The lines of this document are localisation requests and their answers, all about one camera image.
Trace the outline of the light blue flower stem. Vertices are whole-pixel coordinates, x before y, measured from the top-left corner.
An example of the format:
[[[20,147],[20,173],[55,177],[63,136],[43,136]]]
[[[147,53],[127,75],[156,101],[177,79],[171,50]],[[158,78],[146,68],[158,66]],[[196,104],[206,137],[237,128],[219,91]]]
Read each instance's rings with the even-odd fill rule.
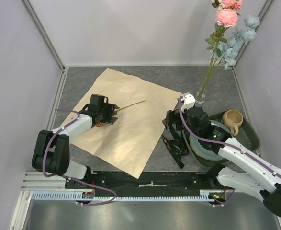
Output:
[[[250,41],[255,39],[257,35],[256,28],[260,25],[260,19],[257,16],[249,15],[244,19],[244,23],[245,25],[243,27],[235,29],[232,36],[227,38],[230,47],[235,49],[238,53],[243,45],[247,45]]]

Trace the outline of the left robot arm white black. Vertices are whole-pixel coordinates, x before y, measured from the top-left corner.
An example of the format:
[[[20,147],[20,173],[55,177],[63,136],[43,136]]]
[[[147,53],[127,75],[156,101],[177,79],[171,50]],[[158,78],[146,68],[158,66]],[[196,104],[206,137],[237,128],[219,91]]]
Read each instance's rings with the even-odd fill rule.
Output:
[[[88,174],[90,168],[70,159],[70,144],[94,126],[114,124],[118,109],[117,105],[109,103],[108,97],[93,94],[80,111],[71,111],[76,116],[67,124],[38,133],[32,167],[45,177],[75,178],[77,185],[88,188],[92,183],[92,176]]]

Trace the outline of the orange wrapping paper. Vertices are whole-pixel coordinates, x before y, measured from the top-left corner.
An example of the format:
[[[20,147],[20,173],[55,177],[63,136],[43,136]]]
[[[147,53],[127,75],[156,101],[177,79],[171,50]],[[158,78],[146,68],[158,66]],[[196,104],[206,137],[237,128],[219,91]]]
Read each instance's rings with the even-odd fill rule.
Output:
[[[150,83],[133,75],[106,69],[74,107],[79,111],[92,94],[108,97],[123,109],[113,125],[93,127],[72,142],[76,147],[101,158],[139,178],[164,131],[162,120],[177,104],[180,92]]]

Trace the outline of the pink peony flower stem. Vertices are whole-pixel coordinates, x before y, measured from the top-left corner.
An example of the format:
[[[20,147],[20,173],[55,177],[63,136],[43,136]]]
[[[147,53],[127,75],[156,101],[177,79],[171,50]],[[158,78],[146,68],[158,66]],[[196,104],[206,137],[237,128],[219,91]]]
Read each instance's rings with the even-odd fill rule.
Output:
[[[209,79],[214,72],[223,67],[225,70],[236,64],[236,57],[238,52],[231,48],[228,40],[225,38],[225,32],[236,26],[238,21],[237,11],[241,8],[242,1],[240,0],[222,0],[221,5],[223,9],[216,13],[216,23],[214,24],[214,31],[205,39],[208,47],[207,50],[212,52],[210,63],[204,83],[201,87],[200,93],[204,93]]]

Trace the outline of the orange rose flower stem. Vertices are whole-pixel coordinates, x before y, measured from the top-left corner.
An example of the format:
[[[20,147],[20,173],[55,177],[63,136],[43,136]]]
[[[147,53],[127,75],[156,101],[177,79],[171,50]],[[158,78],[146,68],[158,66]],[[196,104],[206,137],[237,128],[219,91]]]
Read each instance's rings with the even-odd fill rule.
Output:
[[[131,107],[133,105],[140,104],[140,103],[143,103],[143,102],[146,102],[146,100],[139,101],[139,102],[127,105],[127,106],[122,107],[122,108],[119,108],[117,106],[113,106],[113,110],[111,111],[111,113],[109,113],[109,110],[106,111],[107,117],[102,119],[102,120],[100,120],[98,123],[95,124],[95,126],[101,127],[104,124],[112,125],[117,120],[117,118],[115,116],[118,115],[118,113],[121,112],[123,109],[126,109],[128,107]]]

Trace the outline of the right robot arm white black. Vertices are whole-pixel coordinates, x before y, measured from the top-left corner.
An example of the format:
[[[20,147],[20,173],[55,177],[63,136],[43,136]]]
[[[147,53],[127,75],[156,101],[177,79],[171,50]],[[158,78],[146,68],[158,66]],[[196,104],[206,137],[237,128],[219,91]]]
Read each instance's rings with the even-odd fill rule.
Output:
[[[200,107],[169,110],[162,121],[173,140],[163,138],[177,165],[184,167],[183,155],[191,153],[209,169],[207,185],[231,187],[255,197],[273,214],[281,217],[281,169],[243,146],[227,127],[210,120]]]

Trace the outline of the black ribbon gold lettering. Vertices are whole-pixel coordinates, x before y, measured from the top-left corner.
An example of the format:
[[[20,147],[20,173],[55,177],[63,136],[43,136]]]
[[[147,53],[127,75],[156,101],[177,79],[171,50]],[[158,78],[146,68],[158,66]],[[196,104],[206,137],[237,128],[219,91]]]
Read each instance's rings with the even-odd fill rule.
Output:
[[[183,169],[184,163],[181,161],[183,156],[189,154],[185,140],[176,131],[171,132],[173,140],[168,140],[164,135],[161,135],[162,141],[165,144],[168,152],[176,162],[176,164]]]

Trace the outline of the cream white rose stem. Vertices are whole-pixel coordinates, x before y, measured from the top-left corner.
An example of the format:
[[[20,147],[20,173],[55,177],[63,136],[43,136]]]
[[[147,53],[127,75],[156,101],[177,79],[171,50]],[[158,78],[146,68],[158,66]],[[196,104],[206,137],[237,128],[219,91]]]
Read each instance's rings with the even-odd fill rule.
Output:
[[[212,0],[212,6],[216,8],[217,12],[223,9],[223,6],[221,5],[221,0]]]

